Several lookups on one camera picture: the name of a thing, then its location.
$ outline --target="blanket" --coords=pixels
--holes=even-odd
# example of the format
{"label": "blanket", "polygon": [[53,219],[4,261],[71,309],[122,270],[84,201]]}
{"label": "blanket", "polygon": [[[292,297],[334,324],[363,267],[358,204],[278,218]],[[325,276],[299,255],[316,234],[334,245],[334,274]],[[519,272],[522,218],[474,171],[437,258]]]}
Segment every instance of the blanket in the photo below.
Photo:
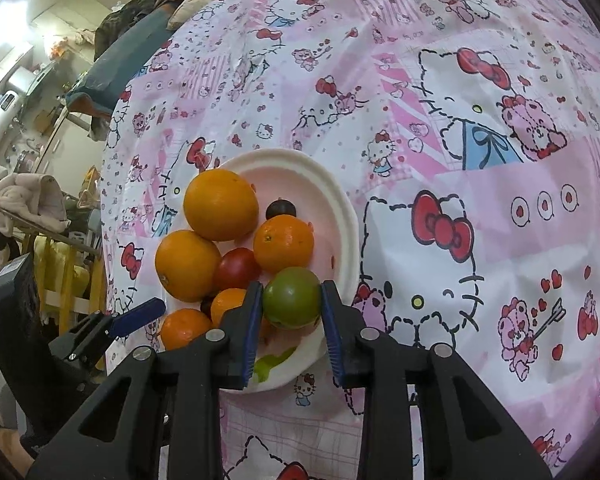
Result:
{"label": "blanket", "polygon": [[[578,0],[211,0],[129,82],[111,126],[111,311],[183,306],[153,262],[193,177],[300,150],[358,214],[369,326],[455,347],[553,473],[598,420],[600,34]],[[115,342],[108,369],[162,349],[159,330]],[[226,477],[290,478],[298,463],[295,478],[355,478],[364,393],[332,379],[323,359],[277,390],[222,395]],[[422,478],[416,409],[412,423]]]}

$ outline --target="white plate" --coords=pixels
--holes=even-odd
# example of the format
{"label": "white plate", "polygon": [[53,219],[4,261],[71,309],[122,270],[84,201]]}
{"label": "white plate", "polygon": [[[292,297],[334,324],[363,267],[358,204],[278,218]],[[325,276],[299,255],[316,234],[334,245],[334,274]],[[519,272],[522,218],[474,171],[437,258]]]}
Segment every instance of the white plate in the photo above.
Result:
{"label": "white plate", "polygon": [[[222,168],[240,174],[253,184],[260,205],[258,225],[265,221],[265,210],[273,200],[285,198],[296,206],[298,218],[311,222],[314,229],[314,257],[309,268],[321,281],[333,279],[342,302],[351,304],[360,273],[358,218],[331,173],[304,153],[282,149],[254,150],[228,160]],[[172,231],[177,229],[189,229],[183,214],[176,216]],[[251,249],[252,240],[253,237],[240,240],[238,245]],[[222,254],[235,246],[232,242],[218,244]],[[268,276],[262,277],[261,281],[266,284]],[[297,345],[296,350],[271,368],[265,381],[258,382],[254,374],[247,388],[230,393],[279,388],[295,380],[327,349],[321,320],[313,330],[279,331],[278,335],[266,348],[262,345],[258,348],[256,362],[263,355],[280,355],[294,345]]]}

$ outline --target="blue cloth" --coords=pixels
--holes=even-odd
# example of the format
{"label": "blue cloth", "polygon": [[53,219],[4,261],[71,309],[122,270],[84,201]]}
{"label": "blue cloth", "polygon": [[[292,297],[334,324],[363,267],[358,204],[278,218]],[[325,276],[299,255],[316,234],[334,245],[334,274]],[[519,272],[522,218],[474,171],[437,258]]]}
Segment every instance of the blue cloth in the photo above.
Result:
{"label": "blue cloth", "polygon": [[480,124],[464,123],[463,170],[483,170],[500,164],[522,162],[509,137]]}
{"label": "blue cloth", "polygon": [[[126,84],[173,35],[172,30],[167,30],[170,17],[170,10],[158,8],[120,36],[67,92],[69,111],[89,113],[87,102],[96,112],[91,115],[111,115]],[[78,102],[79,108],[72,108]]]}

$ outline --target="tangerine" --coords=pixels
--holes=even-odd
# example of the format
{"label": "tangerine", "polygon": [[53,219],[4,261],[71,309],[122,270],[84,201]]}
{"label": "tangerine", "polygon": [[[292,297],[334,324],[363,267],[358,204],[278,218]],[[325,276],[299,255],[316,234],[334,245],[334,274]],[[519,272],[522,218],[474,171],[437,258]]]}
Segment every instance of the tangerine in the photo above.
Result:
{"label": "tangerine", "polygon": [[[222,316],[227,310],[242,306],[247,291],[243,288],[228,288],[214,298],[211,304],[211,323],[214,328],[220,328]],[[260,338],[267,338],[273,331],[273,326],[264,317],[260,323]]]}
{"label": "tangerine", "polygon": [[188,345],[211,328],[209,318],[202,312],[193,308],[181,308],[164,319],[160,339],[166,350],[175,350]]}
{"label": "tangerine", "polygon": [[193,231],[174,231],[162,239],[155,251],[155,271],[169,294],[193,303],[213,290],[220,259],[220,251],[213,242]]}
{"label": "tangerine", "polygon": [[256,231],[253,254],[257,263],[272,274],[287,267],[306,267],[314,254],[314,234],[295,216],[274,216]]}
{"label": "tangerine", "polygon": [[184,195],[184,215],[203,238],[227,242],[258,225],[258,200],[251,185],[233,171],[203,171]]}

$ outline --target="pink tablecloth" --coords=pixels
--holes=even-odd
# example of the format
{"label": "pink tablecloth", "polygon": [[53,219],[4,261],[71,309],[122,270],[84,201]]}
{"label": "pink tablecloth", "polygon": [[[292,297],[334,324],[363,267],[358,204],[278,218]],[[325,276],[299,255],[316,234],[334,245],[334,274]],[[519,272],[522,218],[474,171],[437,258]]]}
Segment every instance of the pink tablecloth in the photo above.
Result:
{"label": "pink tablecloth", "polygon": [[[129,83],[107,146],[111,310],[163,295],[192,177],[283,146],[358,212],[368,324],[455,346],[554,472],[598,418],[600,35],[577,0],[216,0]],[[155,324],[109,366],[141,344]],[[354,478],[362,397],[326,359],[223,396],[228,477]]]}

